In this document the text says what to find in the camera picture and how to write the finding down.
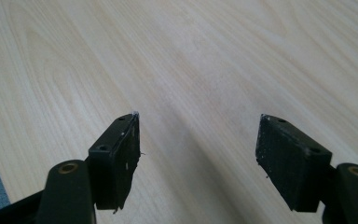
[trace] black object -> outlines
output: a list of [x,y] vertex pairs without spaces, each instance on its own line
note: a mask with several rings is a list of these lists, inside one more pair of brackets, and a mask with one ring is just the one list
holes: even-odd
[[332,153],[284,119],[262,115],[255,151],[291,210],[326,207],[324,223],[358,223],[358,165],[330,166]]
[[44,190],[0,210],[0,224],[96,223],[98,209],[124,207],[141,156],[139,114],[116,119],[85,161],[65,161],[48,173]]

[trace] wooden table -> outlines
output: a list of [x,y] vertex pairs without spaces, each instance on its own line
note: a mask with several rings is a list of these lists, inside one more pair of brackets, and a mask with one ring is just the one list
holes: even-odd
[[321,223],[255,161],[261,113],[358,163],[358,0],[0,0],[0,176],[12,202],[141,115],[123,211],[99,223]]

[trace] light wood tabletop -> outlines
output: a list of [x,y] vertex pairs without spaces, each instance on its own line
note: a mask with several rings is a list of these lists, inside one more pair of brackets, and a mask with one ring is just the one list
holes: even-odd
[[358,0],[0,0],[0,176],[16,202],[140,113],[124,210],[99,223],[321,223],[255,161],[262,113],[358,163]]

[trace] table surface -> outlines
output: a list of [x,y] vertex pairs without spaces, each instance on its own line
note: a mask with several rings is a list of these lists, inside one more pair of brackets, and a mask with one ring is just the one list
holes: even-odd
[[321,223],[255,161],[262,113],[358,163],[358,0],[2,1],[0,176],[12,202],[141,116],[124,210],[100,223]]

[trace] wood grain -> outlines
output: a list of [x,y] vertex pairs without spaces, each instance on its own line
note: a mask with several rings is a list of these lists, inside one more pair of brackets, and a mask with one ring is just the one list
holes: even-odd
[[138,110],[142,156],[99,223],[321,223],[255,162],[261,113],[358,163],[358,1],[2,1],[0,176],[15,202]]

